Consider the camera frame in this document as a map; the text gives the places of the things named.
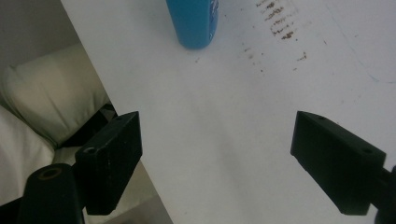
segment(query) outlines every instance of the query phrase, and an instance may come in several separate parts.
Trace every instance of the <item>floor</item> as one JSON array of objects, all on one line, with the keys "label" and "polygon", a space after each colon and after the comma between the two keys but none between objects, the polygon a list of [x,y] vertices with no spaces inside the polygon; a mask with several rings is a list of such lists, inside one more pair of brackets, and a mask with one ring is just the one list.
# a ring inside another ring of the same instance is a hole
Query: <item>floor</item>
[{"label": "floor", "polygon": [[[60,0],[0,0],[0,73],[79,43]],[[160,197],[106,224],[172,224]]]}]

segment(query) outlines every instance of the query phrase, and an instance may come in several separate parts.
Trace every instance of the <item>black plastic bracket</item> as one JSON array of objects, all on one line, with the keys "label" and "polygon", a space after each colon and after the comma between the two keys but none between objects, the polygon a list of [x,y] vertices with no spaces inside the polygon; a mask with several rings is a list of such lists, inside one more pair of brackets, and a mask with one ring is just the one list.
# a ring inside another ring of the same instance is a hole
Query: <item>black plastic bracket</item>
[{"label": "black plastic bracket", "polygon": [[84,223],[70,165],[53,164],[29,176],[18,223]]},{"label": "black plastic bracket", "polygon": [[383,168],[383,151],[329,119],[299,111],[291,155],[341,213],[366,215],[372,203],[388,217],[382,223],[396,223],[396,168]]},{"label": "black plastic bracket", "polygon": [[137,112],[113,119],[76,153],[73,168],[88,214],[108,215],[116,208],[141,156]]}]

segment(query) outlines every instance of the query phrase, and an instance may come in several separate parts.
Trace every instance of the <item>white surface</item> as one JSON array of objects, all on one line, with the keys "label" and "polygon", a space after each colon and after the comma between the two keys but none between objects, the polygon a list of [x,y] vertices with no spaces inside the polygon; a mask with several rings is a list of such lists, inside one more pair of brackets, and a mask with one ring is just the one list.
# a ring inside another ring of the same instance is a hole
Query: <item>white surface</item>
[{"label": "white surface", "polygon": [[290,144],[305,110],[396,164],[396,2],[273,2],[220,1],[213,42],[190,51],[163,0],[63,0],[118,112],[141,113],[174,223],[373,223],[340,214]]},{"label": "white surface", "polygon": [[0,205],[20,198],[27,177],[53,156],[47,141],[0,106]]}]

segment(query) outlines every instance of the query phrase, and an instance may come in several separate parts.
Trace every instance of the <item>white cushion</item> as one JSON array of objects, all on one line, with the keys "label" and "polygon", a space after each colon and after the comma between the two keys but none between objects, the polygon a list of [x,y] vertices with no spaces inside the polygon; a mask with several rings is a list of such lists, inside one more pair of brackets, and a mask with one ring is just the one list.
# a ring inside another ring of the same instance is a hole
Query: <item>white cushion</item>
[{"label": "white cushion", "polygon": [[53,156],[47,141],[0,106],[0,205],[20,198],[27,177]]},{"label": "white cushion", "polygon": [[80,44],[10,66],[0,76],[0,104],[54,147],[72,136],[108,101]]}]

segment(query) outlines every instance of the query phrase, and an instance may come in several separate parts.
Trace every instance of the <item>white table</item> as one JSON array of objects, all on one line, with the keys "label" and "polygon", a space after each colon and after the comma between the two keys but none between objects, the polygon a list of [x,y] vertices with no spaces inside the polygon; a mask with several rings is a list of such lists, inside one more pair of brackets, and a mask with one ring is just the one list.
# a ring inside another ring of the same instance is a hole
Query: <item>white table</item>
[{"label": "white table", "polygon": [[219,3],[213,42],[191,51],[164,0],[63,0],[117,111],[141,113],[174,223],[373,223],[373,207],[340,214],[290,144],[304,110],[396,164],[396,2]]}]

